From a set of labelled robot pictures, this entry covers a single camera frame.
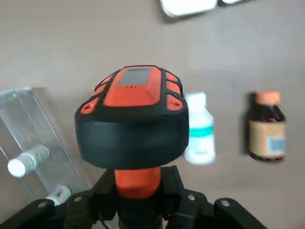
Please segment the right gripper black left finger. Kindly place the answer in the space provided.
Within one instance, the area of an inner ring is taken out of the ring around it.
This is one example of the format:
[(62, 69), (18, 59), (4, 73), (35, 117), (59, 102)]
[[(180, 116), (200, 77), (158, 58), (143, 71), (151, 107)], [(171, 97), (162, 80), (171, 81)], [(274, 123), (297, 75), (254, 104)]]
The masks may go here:
[(38, 199), (4, 221), (2, 229), (90, 229), (117, 212), (114, 171), (104, 172), (92, 189), (71, 195), (64, 203)]

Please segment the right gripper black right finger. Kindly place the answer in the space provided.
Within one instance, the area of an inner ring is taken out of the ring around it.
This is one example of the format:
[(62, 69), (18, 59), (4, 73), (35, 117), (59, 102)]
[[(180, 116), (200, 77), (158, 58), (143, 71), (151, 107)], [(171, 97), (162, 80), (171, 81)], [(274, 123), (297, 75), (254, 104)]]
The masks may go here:
[(186, 189), (177, 166), (162, 167), (162, 215), (167, 229), (265, 229), (257, 218), (232, 198), (210, 203)]

